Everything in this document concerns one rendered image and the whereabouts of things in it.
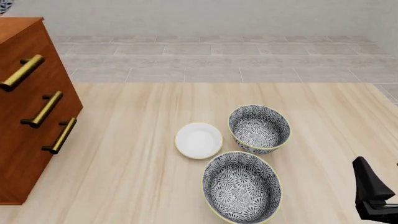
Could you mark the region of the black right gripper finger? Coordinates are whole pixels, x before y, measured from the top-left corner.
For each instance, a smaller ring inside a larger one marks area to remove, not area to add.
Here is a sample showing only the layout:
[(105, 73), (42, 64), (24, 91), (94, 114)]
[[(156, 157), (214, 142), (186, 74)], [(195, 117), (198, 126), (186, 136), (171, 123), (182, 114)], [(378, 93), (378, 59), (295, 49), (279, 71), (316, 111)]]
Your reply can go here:
[(363, 156), (353, 161), (356, 181), (355, 203), (385, 203), (396, 194), (374, 173)]

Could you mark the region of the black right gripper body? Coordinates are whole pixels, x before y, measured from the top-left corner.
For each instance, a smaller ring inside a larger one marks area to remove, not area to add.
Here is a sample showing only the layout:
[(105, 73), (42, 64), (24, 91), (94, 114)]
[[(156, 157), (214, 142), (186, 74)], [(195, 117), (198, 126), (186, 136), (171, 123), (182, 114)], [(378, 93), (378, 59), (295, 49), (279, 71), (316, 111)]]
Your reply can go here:
[(356, 200), (355, 207), (362, 220), (398, 221), (398, 203)]

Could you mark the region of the black patterned bowl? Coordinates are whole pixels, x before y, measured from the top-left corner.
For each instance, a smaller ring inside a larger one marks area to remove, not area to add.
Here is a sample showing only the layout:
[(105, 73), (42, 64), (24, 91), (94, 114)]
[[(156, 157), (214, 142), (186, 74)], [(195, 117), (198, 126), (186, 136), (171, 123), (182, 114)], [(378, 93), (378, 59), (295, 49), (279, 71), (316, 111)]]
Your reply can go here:
[(232, 224), (266, 224), (283, 199), (275, 170), (262, 158), (242, 151), (212, 158), (201, 186), (211, 210)]
[(245, 105), (228, 118), (229, 131), (239, 147), (252, 154), (269, 154), (289, 141), (291, 127), (278, 111), (262, 105)]
[(14, 0), (0, 0), (0, 16), (5, 14), (14, 5)]

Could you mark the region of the small white bowl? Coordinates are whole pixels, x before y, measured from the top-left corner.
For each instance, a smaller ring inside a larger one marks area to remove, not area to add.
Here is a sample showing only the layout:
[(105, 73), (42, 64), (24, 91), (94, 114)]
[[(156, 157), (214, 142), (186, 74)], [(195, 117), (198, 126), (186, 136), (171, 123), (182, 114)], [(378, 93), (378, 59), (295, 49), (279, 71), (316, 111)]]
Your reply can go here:
[(208, 123), (190, 123), (182, 126), (175, 135), (175, 148), (191, 159), (206, 159), (223, 147), (220, 130)]

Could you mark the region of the wooden cabinet drawer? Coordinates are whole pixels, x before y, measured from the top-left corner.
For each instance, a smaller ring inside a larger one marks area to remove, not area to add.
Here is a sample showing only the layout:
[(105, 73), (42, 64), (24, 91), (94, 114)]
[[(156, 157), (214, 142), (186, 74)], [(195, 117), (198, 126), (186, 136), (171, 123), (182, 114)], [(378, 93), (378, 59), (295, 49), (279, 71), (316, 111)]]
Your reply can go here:
[(59, 57), (41, 17), (0, 18), (0, 82), (4, 82), (22, 65), (20, 59), (42, 55), (40, 65), (13, 91), (0, 89), (0, 121), (9, 124), (30, 119), (42, 106), (42, 95), (53, 93), (51, 85), (59, 82), (54, 77)]
[[(22, 205), (27, 200), (54, 155), (41, 147), (56, 140), (63, 129), (59, 122), (71, 117), (77, 119), (83, 109), (74, 89), (62, 93), (62, 99), (40, 128), (31, 128), (20, 121), (9, 124), (0, 121), (0, 205)], [(43, 100), (34, 117), (46, 102)]]
[(0, 85), (0, 186), (34, 186), (63, 126), (82, 103), (62, 63), (44, 62), (12, 90)]

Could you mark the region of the wooden cabinet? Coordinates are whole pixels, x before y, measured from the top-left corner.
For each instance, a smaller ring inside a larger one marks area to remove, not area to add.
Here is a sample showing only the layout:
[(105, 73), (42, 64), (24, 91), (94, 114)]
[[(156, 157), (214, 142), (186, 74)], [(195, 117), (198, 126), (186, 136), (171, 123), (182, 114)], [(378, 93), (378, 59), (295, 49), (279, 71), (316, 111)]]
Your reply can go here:
[(0, 18), (0, 205), (26, 201), (82, 108), (43, 18)]

